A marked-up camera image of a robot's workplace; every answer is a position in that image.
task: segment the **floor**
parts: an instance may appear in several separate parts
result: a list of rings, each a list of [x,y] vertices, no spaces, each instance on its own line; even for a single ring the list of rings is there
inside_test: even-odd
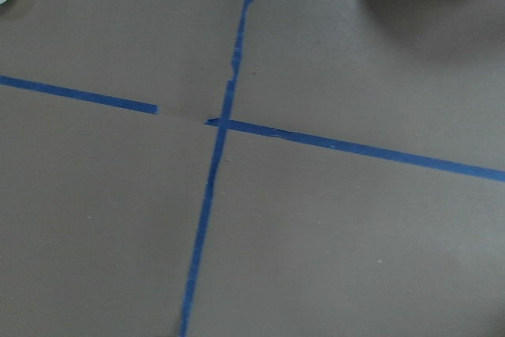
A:
[[[0,6],[0,335],[505,335],[503,2],[251,1]]]

